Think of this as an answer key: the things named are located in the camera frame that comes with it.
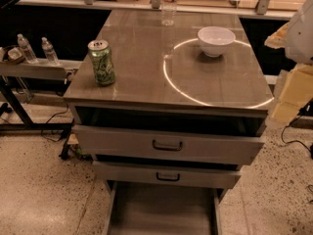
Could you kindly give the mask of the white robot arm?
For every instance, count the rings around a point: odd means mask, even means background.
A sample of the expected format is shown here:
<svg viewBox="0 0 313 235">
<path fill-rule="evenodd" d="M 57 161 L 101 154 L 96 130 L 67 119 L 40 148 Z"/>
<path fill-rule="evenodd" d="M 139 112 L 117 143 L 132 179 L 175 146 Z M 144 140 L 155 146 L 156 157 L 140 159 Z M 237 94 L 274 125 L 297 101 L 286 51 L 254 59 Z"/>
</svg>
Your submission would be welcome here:
<svg viewBox="0 0 313 235">
<path fill-rule="evenodd" d="M 264 44 L 273 49 L 284 48 L 286 57 L 296 62 L 271 114 L 272 120 L 287 126 L 313 99 L 313 0 L 306 0 Z"/>
</svg>

